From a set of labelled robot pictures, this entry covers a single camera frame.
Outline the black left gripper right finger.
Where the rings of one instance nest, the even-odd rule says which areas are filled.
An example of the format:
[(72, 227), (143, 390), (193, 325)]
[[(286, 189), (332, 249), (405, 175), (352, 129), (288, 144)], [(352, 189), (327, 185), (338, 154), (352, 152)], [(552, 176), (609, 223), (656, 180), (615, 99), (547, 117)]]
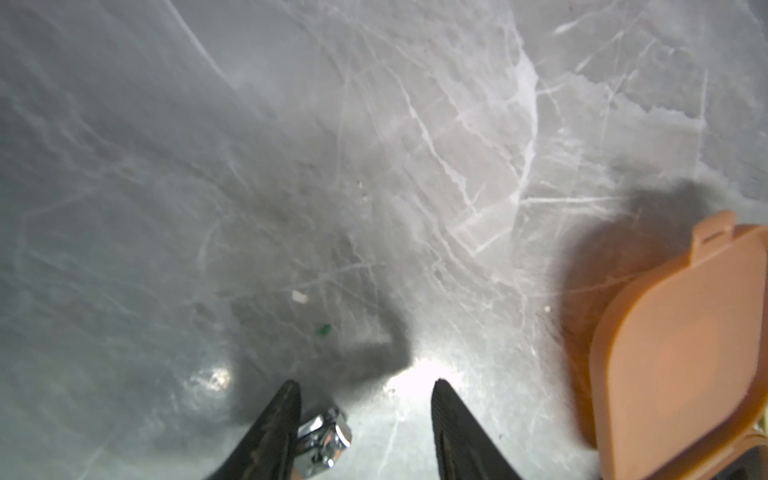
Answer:
[(522, 479), (445, 379), (434, 384), (431, 419), (442, 480)]

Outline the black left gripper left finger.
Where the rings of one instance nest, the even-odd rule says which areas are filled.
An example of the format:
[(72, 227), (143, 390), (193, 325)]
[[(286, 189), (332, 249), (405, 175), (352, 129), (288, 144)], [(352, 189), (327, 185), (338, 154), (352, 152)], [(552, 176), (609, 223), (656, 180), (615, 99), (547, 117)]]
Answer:
[(289, 480), (294, 477), (301, 390), (287, 380), (209, 480)]

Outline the brown clipper case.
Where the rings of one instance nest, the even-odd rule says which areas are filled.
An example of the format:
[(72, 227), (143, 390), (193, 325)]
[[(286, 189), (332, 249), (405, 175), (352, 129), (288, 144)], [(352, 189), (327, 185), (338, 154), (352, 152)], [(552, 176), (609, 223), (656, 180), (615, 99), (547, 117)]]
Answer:
[(608, 305), (589, 368), (603, 478), (765, 478), (766, 227), (699, 222)]

